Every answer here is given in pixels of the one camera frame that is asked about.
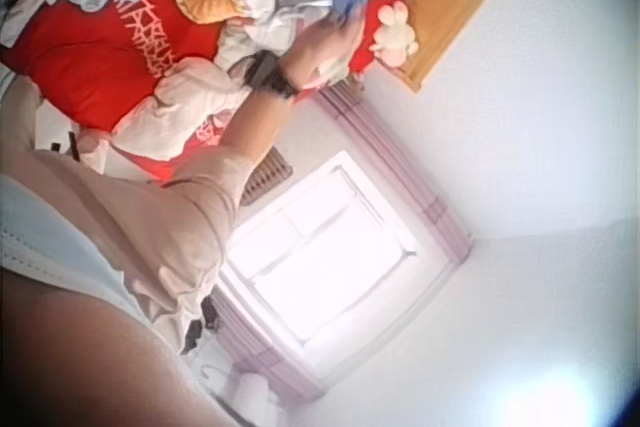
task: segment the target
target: wristwatch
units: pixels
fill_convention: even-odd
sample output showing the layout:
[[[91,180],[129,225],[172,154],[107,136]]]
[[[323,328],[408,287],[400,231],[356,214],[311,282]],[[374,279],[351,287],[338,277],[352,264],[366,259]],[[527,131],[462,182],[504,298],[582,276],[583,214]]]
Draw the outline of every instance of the wristwatch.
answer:
[[[300,93],[282,73],[280,58],[268,50],[261,50],[253,56],[253,63],[247,69],[244,81],[253,90],[271,92],[283,99],[296,97]]]

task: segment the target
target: red fabric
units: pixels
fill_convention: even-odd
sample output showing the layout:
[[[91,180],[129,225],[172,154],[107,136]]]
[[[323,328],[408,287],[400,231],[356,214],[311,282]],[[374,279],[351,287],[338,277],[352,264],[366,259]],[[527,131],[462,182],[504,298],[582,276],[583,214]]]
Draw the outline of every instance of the red fabric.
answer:
[[[140,11],[145,5],[148,9]],[[141,51],[140,42],[138,46],[135,43],[141,38],[141,30],[133,25],[133,11],[142,16],[147,34],[144,37],[152,38],[158,47],[160,54],[154,58],[166,58],[162,54],[167,51],[174,63],[189,56],[215,56],[221,24],[193,23],[175,0],[144,0],[126,7],[109,2],[95,13],[58,0],[38,12],[15,46],[2,52],[2,60],[12,70],[30,76],[44,97],[73,121],[110,132],[125,114],[153,93],[160,75],[157,71],[155,76],[152,74],[149,55]],[[125,155],[166,179],[199,147],[217,142],[221,132],[210,133],[215,138],[200,140],[194,134],[183,154],[169,162]]]
[[[378,19],[378,11],[384,5],[391,5],[396,0],[368,0],[366,8],[366,19],[364,25],[364,37],[356,53],[349,62],[351,72],[363,72],[375,58],[369,47],[373,45],[373,34],[382,25]]]

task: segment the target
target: stuffed toy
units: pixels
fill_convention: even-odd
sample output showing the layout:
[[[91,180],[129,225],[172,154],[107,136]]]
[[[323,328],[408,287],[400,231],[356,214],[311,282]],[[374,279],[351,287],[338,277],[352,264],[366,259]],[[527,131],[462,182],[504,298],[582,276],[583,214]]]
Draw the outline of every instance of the stuffed toy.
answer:
[[[382,25],[373,34],[375,44],[369,49],[389,67],[400,67],[418,50],[416,33],[407,24],[409,10],[403,2],[396,1],[393,7],[381,7],[378,18]]]

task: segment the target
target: wrist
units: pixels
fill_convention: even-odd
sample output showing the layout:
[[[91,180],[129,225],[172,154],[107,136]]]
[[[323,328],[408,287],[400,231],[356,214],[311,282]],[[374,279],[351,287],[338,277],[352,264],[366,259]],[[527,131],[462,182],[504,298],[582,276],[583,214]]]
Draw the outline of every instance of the wrist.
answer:
[[[316,70],[309,55],[289,53],[280,58],[280,69],[291,85],[300,91],[313,79]]]

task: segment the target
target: pink fabric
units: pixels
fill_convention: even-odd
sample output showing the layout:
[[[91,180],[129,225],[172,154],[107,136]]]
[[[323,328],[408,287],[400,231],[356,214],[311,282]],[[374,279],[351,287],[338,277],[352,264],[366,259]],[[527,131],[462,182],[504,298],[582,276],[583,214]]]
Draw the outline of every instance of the pink fabric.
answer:
[[[312,402],[324,394],[320,380],[247,320],[219,287],[214,288],[211,298],[222,324],[218,340],[233,358],[238,372],[253,372],[267,378],[269,388],[288,406]]]
[[[469,232],[385,132],[367,101],[346,82],[319,91],[315,98],[418,214],[445,254],[456,265],[463,263],[473,243]]]

